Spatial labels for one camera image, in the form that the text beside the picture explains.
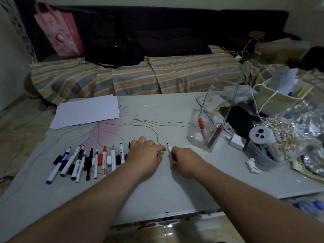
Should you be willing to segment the white handheld controller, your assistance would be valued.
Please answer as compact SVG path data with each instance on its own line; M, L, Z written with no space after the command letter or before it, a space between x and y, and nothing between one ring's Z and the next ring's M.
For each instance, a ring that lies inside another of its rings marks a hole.
M266 126L255 126L249 131L249 140L254 144L264 145L276 162L284 162L284 154L271 129Z

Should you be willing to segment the patterned black and white cloth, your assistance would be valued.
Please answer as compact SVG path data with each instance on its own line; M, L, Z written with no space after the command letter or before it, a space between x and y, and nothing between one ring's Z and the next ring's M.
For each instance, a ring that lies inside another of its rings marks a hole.
M34 47L31 44L31 41L27 35L25 26L22 22L22 18L20 16L20 13L18 11L15 1L14 0L0 0L0 6L8 14L11 24L13 25L18 36L22 39L28 53L31 55L31 57L32 57L31 63L34 64L35 62L38 62Z

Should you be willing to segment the person's left forearm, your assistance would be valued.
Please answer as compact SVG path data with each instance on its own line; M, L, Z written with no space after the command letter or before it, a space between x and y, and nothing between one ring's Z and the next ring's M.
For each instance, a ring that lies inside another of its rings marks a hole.
M74 199L42 217L6 243L100 243L134 185L156 170L128 162Z

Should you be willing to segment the clear acrylic pen holder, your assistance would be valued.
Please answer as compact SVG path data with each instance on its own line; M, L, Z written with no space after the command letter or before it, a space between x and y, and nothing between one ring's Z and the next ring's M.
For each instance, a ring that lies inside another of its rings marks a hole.
M243 81L244 75L242 66L224 66L217 64L215 74L208 91L203 95L198 102L200 102L201 110L196 118L195 130L188 135L190 143L205 152L211 153L217 145L218 140L225 127L226 119L231 107L235 104L238 96L238 88ZM205 124L205 132L207 141L204 142L198 124L198 118L202 118ZM216 131L217 127L223 124L223 130L216 142L211 148L207 145Z

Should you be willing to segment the small white figurine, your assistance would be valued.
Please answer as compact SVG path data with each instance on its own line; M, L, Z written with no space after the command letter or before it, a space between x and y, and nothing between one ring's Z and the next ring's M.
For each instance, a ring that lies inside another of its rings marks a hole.
M253 174L261 174L262 171L257 168L256 164L255 164L255 159L253 158L250 158L247 162L246 162L246 165L249 169L249 171Z

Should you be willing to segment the white charger adapter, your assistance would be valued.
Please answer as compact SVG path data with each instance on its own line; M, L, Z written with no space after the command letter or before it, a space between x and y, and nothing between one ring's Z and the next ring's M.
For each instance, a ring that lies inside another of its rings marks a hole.
M237 134L234 134L233 137L229 141L229 145L231 147L236 148L237 150L242 151L243 148L245 147L247 140Z

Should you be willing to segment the pink gift bag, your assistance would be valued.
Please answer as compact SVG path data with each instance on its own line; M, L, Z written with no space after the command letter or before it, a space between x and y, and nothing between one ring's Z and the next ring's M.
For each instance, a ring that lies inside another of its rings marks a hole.
M36 2L34 17L52 48L61 58L81 57L84 46L72 13L55 11L48 3L45 6L48 11L41 12Z

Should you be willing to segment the stack of white paper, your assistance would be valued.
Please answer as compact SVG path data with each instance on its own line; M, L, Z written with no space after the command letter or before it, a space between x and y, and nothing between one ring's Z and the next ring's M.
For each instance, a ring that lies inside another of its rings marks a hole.
M106 95L58 105L50 129L100 122L119 118L118 97Z

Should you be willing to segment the row of assorted pens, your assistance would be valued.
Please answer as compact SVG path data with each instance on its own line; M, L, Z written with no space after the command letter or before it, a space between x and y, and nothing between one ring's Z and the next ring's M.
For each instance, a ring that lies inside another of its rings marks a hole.
M71 180L78 183L81 178L82 171L87 172L86 180L90 180L92 167L94 170L94 178L98 177L98 166L102 167L102 177L107 174L106 168L111 167L111 171L116 169L119 164L125 163L127 154L124 152L124 147L120 144L119 154L114 156L114 149L111 151L111 155L107 156L107 149L104 147L103 152L99 153L98 150L93 152L91 148L89 156L85 151L84 146L79 146L70 155L71 148L69 148L63 155L59 155L55 161L55 168L46 180L46 184L53 183L55 177L60 174L61 177L71 175Z

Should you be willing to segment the white papers in basket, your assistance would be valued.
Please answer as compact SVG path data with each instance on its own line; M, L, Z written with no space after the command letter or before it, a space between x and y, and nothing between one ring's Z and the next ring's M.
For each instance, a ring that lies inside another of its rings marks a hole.
M267 87L278 93L291 96L294 85L297 83L298 68L281 67L273 74Z

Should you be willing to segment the black bag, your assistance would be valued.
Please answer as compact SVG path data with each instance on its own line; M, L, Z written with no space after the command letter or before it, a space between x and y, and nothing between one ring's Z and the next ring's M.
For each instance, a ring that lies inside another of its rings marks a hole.
M84 59L104 68L135 66L144 61L144 53L134 35L120 32L109 38L92 38L85 43Z

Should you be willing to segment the person's left hand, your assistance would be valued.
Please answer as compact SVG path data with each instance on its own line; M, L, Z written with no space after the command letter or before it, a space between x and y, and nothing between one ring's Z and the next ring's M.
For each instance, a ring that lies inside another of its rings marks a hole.
M164 151L165 146L141 136L138 140L132 140L125 164L131 174L140 179L156 171L162 161L160 153Z

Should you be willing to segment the blue plastic bottle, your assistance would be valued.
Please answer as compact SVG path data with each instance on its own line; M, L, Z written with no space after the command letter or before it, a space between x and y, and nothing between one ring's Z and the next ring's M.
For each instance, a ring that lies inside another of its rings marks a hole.
M314 199L299 199L293 200L291 205L307 215L320 219L324 218L324 203Z

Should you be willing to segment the clear plastic tub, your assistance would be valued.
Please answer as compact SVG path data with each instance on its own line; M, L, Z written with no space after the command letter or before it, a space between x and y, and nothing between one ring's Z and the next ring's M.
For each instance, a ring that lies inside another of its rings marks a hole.
M278 168L287 166L289 161L277 162L274 161L268 149L264 145L257 145L253 142L248 142L243 148L243 152L248 158L253 158L256 167L261 171L269 172Z

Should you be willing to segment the clear bag of cotton swabs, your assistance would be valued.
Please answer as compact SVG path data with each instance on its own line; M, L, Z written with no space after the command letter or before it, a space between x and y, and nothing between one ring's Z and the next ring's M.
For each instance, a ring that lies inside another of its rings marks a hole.
M292 108L263 118L259 123L271 129L285 160L316 150L324 144L324 102L302 101Z

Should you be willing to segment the striped bed sheet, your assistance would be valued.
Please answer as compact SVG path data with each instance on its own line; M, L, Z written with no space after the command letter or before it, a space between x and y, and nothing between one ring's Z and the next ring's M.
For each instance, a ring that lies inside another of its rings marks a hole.
M83 58L31 65L31 82L48 102L59 105L74 98L92 98L208 91L218 72L236 79L245 69L244 84L254 86L270 79L282 64L263 65L247 60L241 65L222 48L210 45L212 54L145 57L135 66L104 68Z

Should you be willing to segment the person's right hand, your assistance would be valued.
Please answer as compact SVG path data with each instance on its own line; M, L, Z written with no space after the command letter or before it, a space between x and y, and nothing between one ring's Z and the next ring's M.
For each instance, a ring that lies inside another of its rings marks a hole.
M187 160L184 163L173 163L171 169L184 177L196 179L210 165L191 148L188 148Z

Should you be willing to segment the orange capped marker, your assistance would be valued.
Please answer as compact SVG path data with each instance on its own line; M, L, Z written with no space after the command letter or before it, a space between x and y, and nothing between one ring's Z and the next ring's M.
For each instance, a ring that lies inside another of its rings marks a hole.
M204 121L203 121L202 118L198 118L198 125L199 125L199 128L200 128L203 140L204 140L204 142L206 142L207 141L207 135L206 135L206 132L205 132L205 124L204 124Z

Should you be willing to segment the person's right forearm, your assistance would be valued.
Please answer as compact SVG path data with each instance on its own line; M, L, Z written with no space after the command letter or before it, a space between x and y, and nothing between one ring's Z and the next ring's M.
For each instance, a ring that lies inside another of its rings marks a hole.
M324 223L208 163L194 168L204 186L247 243L324 243Z

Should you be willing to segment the dark sofa backrest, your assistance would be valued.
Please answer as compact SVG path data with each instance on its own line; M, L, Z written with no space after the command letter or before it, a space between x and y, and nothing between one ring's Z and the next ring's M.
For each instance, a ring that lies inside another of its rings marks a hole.
M38 2L14 0L38 61L55 54L35 20ZM286 38L284 27L288 11L281 10L210 10L140 6L54 6L53 10L72 13L83 46L88 39L109 38L124 31L134 35L145 56L162 57L206 54L207 45L229 51L254 51L257 40L250 32L264 32L261 41Z

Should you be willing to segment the red and black marker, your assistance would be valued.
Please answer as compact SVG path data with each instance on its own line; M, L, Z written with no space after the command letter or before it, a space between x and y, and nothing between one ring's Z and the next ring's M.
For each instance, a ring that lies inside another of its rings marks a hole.
M213 136L212 136L212 138L210 139L210 141L209 141L209 143L207 145L208 148L211 148L214 145L214 143L216 142L217 138L221 134L221 132L223 130L223 127L224 127L223 124L220 124L217 127L216 131L213 133Z

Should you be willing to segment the black pouch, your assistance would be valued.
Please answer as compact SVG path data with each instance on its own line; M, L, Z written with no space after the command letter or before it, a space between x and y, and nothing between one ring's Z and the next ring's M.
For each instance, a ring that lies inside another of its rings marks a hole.
M255 108L247 103L239 103L231 107L226 122L237 134L249 141L249 131L261 119L256 115Z

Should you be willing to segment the cardboard box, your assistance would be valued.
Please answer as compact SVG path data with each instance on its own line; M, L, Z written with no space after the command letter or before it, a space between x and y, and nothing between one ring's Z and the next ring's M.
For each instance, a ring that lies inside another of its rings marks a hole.
M289 59L300 59L311 48L306 40L292 40L287 37L271 42L255 44L253 59L261 64L285 64Z

